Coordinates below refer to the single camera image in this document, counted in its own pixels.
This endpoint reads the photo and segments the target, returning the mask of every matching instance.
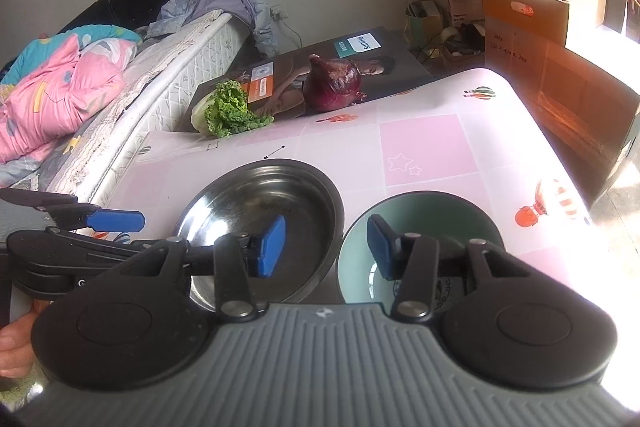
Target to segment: green leafy vegetable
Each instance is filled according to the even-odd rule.
[[[247,93],[236,80],[218,84],[216,90],[206,97],[203,103],[194,107],[191,121],[194,119],[200,124],[195,125],[196,129],[202,132],[203,124],[206,124],[209,134],[219,138],[264,127],[273,121],[272,116],[259,118],[249,110]]]

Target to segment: pink and white tablecloth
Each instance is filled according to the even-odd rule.
[[[344,202],[345,232],[375,203],[402,192],[440,190],[475,203],[494,220],[510,253],[612,315],[621,349],[629,349],[622,349],[625,360],[612,363],[616,378],[609,390],[627,393],[620,390],[629,381],[621,378],[630,364],[640,368],[635,349],[633,360],[628,358],[631,346],[640,345],[629,309],[640,299],[607,258],[604,240],[553,149],[498,74],[466,71],[225,139],[149,133],[109,205],[145,214],[147,226],[137,239],[167,236],[202,188],[265,157],[307,162],[329,176]],[[629,399],[625,404],[636,405]]]

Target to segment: gray ridged surface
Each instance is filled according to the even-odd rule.
[[[46,212],[0,200],[0,242],[16,230],[44,230],[55,225]]]
[[[597,385],[553,394],[489,385],[428,328],[377,305],[271,305],[250,325],[221,328],[159,385],[107,394],[53,384],[18,416],[28,427],[595,427],[621,426],[630,412]]]

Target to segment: bowl rim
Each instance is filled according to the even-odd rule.
[[[442,190],[409,190],[408,192],[401,192],[400,194],[394,194],[393,196],[389,196],[388,198],[385,198],[384,200],[380,200],[378,203],[375,203],[373,205],[371,205],[367,210],[365,210],[363,213],[361,213],[354,221],[353,223],[351,223],[351,226],[348,228],[348,230],[344,233],[344,235],[342,236],[342,242],[340,244],[340,251],[338,252],[338,255],[335,257],[335,278],[337,279],[337,286],[338,286],[338,291],[340,292],[340,297],[342,298],[342,300],[347,303],[347,299],[344,298],[344,294],[342,293],[342,286],[340,285],[340,271],[338,270],[338,267],[340,266],[340,255],[342,254],[342,247],[344,245],[345,240],[347,239],[348,235],[351,233],[351,230],[353,230],[353,227],[356,226],[356,224],[370,211],[372,211],[374,208],[376,208],[377,206],[379,206],[382,203],[386,203],[387,201],[393,200],[395,198],[399,198],[400,196],[406,196],[408,194],[443,194],[445,196],[449,196],[450,198],[454,199],[454,200],[460,200],[462,203],[468,204],[469,206],[473,207],[474,209],[476,209],[478,212],[480,212],[480,214],[483,214],[484,217],[486,217],[489,222],[495,227],[495,231],[498,234],[498,237],[500,238],[500,245],[497,245],[498,247],[501,247],[502,249],[504,249],[504,240],[502,238],[502,234],[500,233],[500,229],[498,228],[498,225],[495,224],[495,221],[489,216],[489,214],[487,214],[484,210],[482,210],[482,208],[480,208],[479,206],[477,206],[475,203],[472,203],[471,201],[467,200],[466,198],[463,198],[462,196],[458,196],[456,194],[451,194],[451,192],[443,192]]]
[[[343,238],[346,237],[345,235],[343,235],[344,203],[342,202],[342,197],[340,195],[340,192],[338,191],[338,188],[335,186],[334,182],[332,182],[331,179],[326,174],[324,174],[324,172],[314,167],[313,165],[310,165],[305,162],[301,162],[299,160],[292,160],[289,158],[274,158],[274,159],[258,160],[256,162],[247,163],[233,170],[230,170],[225,174],[222,174],[222,176],[216,178],[215,180],[210,182],[209,185],[204,187],[203,190],[201,190],[184,208],[184,211],[180,214],[180,217],[178,218],[178,221],[175,224],[174,235],[180,235],[179,234],[180,227],[182,226],[184,220],[186,219],[187,214],[191,210],[191,207],[193,207],[193,205],[208,192],[212,192],[213,190],[215,190],[217,193],[222,192],[222,190],[226,188],[225,186],[226,181],[228,181],[230,178],[235,178],[236,176],[238,176],[238,174],[241,174],[244,171],[251,171],[251,170],[254,170],[257,168],[263,168],[263,167],[278,167],[278,166],[302,169],[303,171],[315,177],[316,180],[319,182],[319,184],[322,185],[324,190],[327,191],[327,194],[329,196],[329,203],[332,204],[333,206],[332,210],[334,212],[334,223],[335,223],[334,235],[331,238],[331,243],[329,244],[329,248],[327,249],[327,252],[322,258],[322,261],[320,262],[316,270],[311,274],[311,276],[306,280],[306,282],[302,286],[300,286],[298,290],[292,293],[292,295],[290,295],[283,301],[283,302],[298,303],[302,301],[304,298],[306,298],[324,279],[324,277],[327,275],[329,270],[331,270],[331,267],[334,265],[334,262],[337,259],[338,254],[340,253],[340,250],[342,249]],[[216,190],[219,185],[222,185],[221,189]]]

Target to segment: pink blanket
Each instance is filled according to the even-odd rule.
[[[133,42],[103,39],[81,54],[71,35],[0,107],[0,164],[46,156],[52,140],[78,130],[122,90],[121,73],[135,51]]]

